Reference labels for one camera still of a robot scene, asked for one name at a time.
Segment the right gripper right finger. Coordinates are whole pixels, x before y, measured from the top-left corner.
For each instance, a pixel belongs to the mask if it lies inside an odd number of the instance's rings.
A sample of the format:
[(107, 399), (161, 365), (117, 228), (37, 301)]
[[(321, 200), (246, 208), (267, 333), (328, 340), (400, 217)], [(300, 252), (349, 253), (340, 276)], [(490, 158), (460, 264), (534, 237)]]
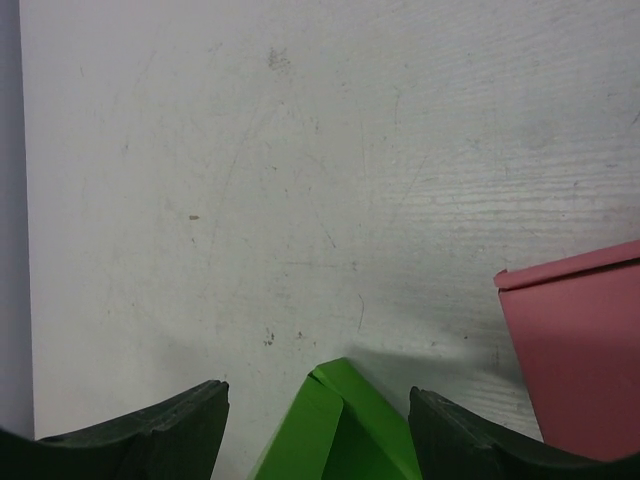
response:
[(412, 387), (409, 428), (425, 479), (637, 479), (639, 455), (596, 461), (489, 421)]

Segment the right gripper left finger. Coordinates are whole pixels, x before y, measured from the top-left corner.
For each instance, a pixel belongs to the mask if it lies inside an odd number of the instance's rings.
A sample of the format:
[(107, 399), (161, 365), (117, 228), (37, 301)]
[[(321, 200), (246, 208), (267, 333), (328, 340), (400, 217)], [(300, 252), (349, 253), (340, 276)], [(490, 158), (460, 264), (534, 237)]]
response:
[(209, 380), (141, 410), (29, 440), (1, 431), (3, 479), (209, 479), (229, 413)]

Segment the green paper box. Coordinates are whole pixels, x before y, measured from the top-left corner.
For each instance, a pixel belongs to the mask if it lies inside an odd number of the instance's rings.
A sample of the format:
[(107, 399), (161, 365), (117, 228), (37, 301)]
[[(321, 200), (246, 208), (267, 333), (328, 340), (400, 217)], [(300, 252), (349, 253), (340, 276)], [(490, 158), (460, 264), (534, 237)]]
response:
[(407, 420), (346, 358), (304, 379), (251, 479), (420, 479)]

